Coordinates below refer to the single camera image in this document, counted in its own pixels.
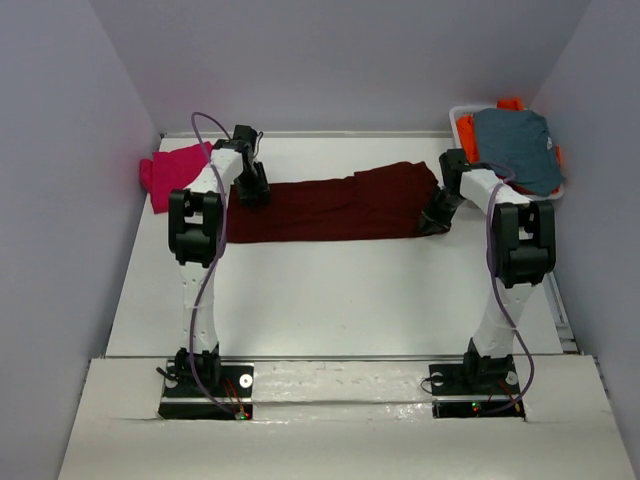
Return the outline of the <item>dark red t shirt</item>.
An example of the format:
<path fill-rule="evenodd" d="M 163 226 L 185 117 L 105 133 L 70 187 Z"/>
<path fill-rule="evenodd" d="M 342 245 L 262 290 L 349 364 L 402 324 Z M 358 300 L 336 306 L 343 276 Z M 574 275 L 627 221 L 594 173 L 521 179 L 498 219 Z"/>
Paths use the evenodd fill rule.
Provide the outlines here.
<path fill-rule="evenodd" d="M 230 243 L 415 238 L 438 180 L 423 163 L 399 162 L 342 179 L 273 183 L 266 205 L 228 208 Z"/>

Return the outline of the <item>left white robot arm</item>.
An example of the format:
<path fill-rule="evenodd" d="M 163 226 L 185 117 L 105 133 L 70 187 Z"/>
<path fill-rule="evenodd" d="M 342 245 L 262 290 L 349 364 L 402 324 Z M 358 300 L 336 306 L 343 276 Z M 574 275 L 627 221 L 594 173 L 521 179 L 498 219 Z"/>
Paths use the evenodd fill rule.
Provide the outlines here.
<path fill-rule="evenodd" d="M 205 165 L 187 186 L 169 194 L 168 245 L 180 266 L 183 327 L 174 377 L 211 398 L 221 383 L 214 320 L 214 274 L 226 249 L 230 194 L 250 206 L 265 203 L 270 187 L 257 160 L 258 140 L 216 141 L 200 149 Z"/>

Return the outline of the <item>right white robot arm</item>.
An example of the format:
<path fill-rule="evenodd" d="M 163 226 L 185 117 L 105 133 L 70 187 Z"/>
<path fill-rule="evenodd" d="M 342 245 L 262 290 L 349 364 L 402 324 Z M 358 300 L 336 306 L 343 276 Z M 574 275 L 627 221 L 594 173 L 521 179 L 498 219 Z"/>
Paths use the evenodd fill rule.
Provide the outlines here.
<path fill-rule="evenodd" d="M 531 352 L 519 331 L 524 307 L 535 288 L 555 266 L 555 214 L 549 201 L 534 201 L 517 193 L 491 168 L 455 167 L 443 170 L 444 185 L 424 208 L 418 231 L 425 235 L 451 228 L 465 201 L 485 215 L 486 265 L 491 281 L 482 320 L 458 364 L 430 367 L 427 381 L 437 397 L 488 396 L 501 383 L 516 379 L 514 344 L 519 343 L 530 370 Z"/>

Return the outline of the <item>orange t shirt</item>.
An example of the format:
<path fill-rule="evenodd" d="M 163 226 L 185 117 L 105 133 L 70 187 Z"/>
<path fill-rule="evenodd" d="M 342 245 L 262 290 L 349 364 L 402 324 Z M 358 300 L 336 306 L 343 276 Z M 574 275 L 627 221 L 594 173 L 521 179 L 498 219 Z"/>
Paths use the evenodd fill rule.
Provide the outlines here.
<path fill-rule="evenodd" d="M 511 111 L 522 111 L 522 110 L 531 110 L 528 109 L 526 107 L 524 107 L 524 105 L 522 104 L 522 102 L 520 101 L 519 98 L 508 98 L 508 99 L 503 99 L 500 100 L 496 103 L 494 103 L 496 105 L 496 107 L 494 108 L 498 108 L 498 109 L 504 109 L 504 110 L 511 110 Z M 474 135 L 474 121 L 473 121 L 473 115 L 470 116 L 466 116 L 466 117 L 462 117 L 459 118 L 457 121 L 457 127 L 458 127 L 458 131 L 461 137 L 461 142 L 463 145 L 463 150 L 466 153 L 467 159 L 470 163 L 472 164 L 476 164 L 476 163 L 482 163 L 482 164 L 487 164 L 490 167 L 492 167 L 494 169 L 494 171 L 502 178 L 509 178 L 511 180 L 511 186 L 512 188 L 514 188 L 516 191 L 522 193 L 522 194 L 531 194 L 530 192 L 524 190 L 523 188 L 520 188 L 518 186 L 515 185 L 515 183 L 513 182 L 514 179 L 514 174 L 513 172 L 508 169 L 507 167 L 505 167 L 505 170 L 507 171 L 506 174 L 500 174 L 497 172 L 497 169 L 500 168 L 500 165 L 496 165 L 496 164 L 492 164 L 492 163 L 484 163 L 481 162 L 479 160 L 479 154 L 478 154 L 478 150 L 477 150 L 477 146 L 476 146 L 476 140 L 475 140 L 475 135 Z M 556 148 L 559 147 L 558 144 L 554 141 L 553 139 L 553 135 L 551 133 L 551 139 L 553 141 L 554 147 L 555 147 L 555 151 Z"/>

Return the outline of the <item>folded pink t shirt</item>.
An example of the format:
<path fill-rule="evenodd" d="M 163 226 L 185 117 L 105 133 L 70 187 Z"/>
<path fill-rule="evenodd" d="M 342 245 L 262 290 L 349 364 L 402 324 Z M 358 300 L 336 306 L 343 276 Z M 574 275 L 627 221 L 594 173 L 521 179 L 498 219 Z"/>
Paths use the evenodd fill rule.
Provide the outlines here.
<path fill-rule="evenodd" d="M 206 153 L 196 144 L 170 152 L 154 152 L 151 159 L 139 161 L 139 182 L 150 195 L 155 214 L 166 213 L 170 193 L 186 188 L 207 165 L 212 144 L 205 142 L 204 146 Z"/>

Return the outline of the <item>white laundry basket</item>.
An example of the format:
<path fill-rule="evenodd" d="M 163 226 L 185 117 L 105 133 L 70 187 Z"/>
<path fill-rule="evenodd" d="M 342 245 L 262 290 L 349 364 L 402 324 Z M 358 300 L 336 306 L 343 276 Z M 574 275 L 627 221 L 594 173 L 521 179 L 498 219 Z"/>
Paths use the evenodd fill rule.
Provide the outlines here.
<path fill-rule="evenodd" d="M 487 108 L 494 108 L 496 107 L 495 104 L 472 104 L 472 105 L 462 105 L 462 106 L 454 106 L 449 110 L 449 121 L 450 121 L 450 125 L 451 125 L 451 130 L 452 130 L 452 136 L 453 136 L 453 142 L 455 145 L 455 148 L 463 148 L 462 142 L 461 142 L 461 137 L 458 131 L 458 127 L 457 127 L 457 121 L 459 118 L 462 117 L 466 117 L 466 116 L 470 116 L 475 114 L 476 112 L 482 111 L 484 109 Z M 558 163 L 560 166 L 562 163 L 562 154 L 561 154 L 561 150 L 559 150 L 559 147 L 556 148 L 556 159 L 558 160 Z M 524 194 L 525 196 L 530 197 L 533 200 L 559 200 L 560 198 L 562 198 L 562 196 L 565 193 L 565 189 L 564 189 L 564 185 L 560 185 L 559 188 L 557 188 L 556 190 L 554 190 L 554 192 L 548 196 L 548 197 L 539 197 L 536 195 L 531 195 L 531 194 Z"/>

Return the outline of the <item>teal blue t shirt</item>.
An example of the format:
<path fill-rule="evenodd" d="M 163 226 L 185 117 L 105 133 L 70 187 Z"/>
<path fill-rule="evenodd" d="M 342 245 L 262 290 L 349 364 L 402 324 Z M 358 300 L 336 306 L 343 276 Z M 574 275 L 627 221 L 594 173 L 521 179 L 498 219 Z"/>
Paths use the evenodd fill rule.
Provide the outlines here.
<path fill-rule="evenodd" d="M 547 120 L 532 110 L 487 108 L 473 114 L 479 160 L 514 174 L 513 182 L 547 197 L 564 182 Z"/>

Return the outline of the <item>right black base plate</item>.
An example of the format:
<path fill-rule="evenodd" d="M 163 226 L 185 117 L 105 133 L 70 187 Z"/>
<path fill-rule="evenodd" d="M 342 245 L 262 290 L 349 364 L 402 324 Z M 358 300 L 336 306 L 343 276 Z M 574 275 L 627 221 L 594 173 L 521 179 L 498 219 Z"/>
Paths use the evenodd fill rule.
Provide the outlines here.
<path fill-rule="evenodd" d="M 432 413 L 436 419 L 526 417 L 522 400 L 512 404 L 520 395 L 513 364 L 501 373 L 490 373 L 476 380 L 463 377 L 461 363 L 432 364 L 421 388 L 432 397 Z"/>

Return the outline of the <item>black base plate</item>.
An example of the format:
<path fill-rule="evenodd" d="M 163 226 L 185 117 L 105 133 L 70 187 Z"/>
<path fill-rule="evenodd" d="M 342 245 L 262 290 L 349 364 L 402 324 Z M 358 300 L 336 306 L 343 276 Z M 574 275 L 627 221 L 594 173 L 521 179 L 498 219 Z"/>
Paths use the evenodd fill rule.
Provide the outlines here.
<path fill-rule="evenodd" d="M 512 404 L 520 395 L 513 364 L 501 373 L 490 373 L 476 380 L 463 377 L 461 363 L 432 364 L 421 388 L 432 397 L 432 413 L 436 419 L 526 417 L 522 400 Z"/>
<path fill-rule="evenodd" d="M 176 380 L 173 360 L 158 373 L 163 377 L 158 415 L 165 420 L 248 421 L 254 416 L 252 363 L 223 362 L 220 381 L 206 395 L 193 381 Z"/>

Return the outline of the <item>aluminium rail right side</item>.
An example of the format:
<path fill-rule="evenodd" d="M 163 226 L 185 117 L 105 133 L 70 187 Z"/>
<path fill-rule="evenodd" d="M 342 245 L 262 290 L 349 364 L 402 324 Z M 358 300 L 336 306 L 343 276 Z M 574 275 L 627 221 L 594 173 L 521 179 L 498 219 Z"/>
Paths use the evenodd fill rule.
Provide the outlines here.
<path fill-rule="evenodd" d="M 553 273 L 545 276 L 543 286 L 563 353 L 581 355 L 582 350 L 576 341 L 556 277 Z"/>

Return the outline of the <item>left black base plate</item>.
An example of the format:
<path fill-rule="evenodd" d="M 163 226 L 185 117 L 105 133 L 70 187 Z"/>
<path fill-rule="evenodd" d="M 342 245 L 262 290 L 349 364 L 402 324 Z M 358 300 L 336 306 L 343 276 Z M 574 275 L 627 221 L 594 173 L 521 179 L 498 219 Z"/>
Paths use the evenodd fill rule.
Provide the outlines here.
<path fill-rule="evenodd" d="M 220 381 L 206 395 L 193 381 L 176 380 L 173 360 L 158 373 L 163 377 L 158 415 L 165 420 L 248 421 L 254 416 L 252 363 L 223 362 Z"/>

